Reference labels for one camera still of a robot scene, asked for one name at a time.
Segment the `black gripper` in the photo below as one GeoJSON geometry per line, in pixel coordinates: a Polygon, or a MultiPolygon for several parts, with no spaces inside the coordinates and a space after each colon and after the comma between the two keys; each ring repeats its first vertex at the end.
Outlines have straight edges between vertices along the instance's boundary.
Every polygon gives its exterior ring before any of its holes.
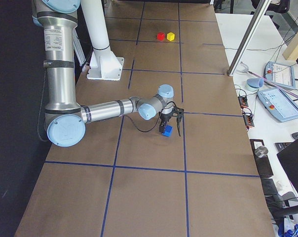
{"type": "Polygon", "coordinates": [[[177,121],[178,135],[181,137],[181,122],[183,116],[184,109],[179,108],[174,101],[168,102],[167,106],[160,114],[161,123],[159,125],[159,132],[163,134],[165,132],[167,122],[171,119],[171,117],[175,117],[177,121]]]}

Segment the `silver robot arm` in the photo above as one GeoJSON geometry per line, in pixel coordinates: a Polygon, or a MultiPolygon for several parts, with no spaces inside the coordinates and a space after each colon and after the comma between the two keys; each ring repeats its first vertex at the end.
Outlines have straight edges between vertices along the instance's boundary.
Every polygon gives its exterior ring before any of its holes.
{"type": "Polygon", "coordinates": [[[137,112],[143,119],[157,118],[160,133],[170,136],[170,118],[180,123],[184,111],[176,106],[171,85],[161,85],[150,99],[131,97],[91,106],[77,103],[75,95],[74,33],[81,8],[92,43],[89,79],[114,80],[121,77],[124,59],[112,52],[102,2],[99,0],[34,0],[33,22],[43,27],[49,103],[45,107],[48,139],[60,147],[77,144],[85,126],[94,121],[128,117],[137,112]]]}

